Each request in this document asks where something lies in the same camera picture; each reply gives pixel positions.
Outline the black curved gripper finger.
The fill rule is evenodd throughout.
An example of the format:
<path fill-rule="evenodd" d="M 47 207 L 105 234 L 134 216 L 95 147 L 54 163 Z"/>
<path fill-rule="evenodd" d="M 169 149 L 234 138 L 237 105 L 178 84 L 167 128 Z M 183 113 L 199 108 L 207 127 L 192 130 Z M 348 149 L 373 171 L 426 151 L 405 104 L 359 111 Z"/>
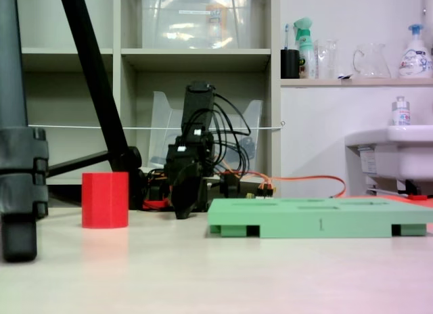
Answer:
<path fill-rule="evenodd" d="M 193 162 L 184 166 L 173 183 L 171 202 L 176 219 L 188 219 L 196 207 L 200 185 L 202 183 L 202 166 Z"/>

